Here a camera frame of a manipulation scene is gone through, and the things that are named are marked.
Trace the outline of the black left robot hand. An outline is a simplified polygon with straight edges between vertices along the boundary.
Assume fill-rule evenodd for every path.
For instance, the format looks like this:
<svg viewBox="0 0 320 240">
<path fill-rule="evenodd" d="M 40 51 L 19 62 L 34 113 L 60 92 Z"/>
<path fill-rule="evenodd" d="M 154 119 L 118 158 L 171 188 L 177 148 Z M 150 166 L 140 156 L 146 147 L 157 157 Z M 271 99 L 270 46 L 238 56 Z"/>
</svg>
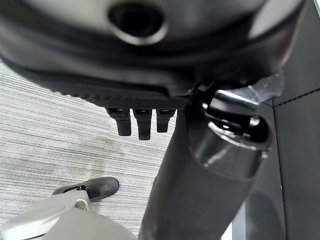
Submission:
<svg viewBox="0 0 320 240">
<path fill-rule="evenodd" d="M 256 111 L 307 0 L 3 0 L 0 57 L 16 73 L 105 108 L 118 134 L 176 127 L 140 240 L 217 240 L 249 195 L 273 133 Z"/>
</svg>

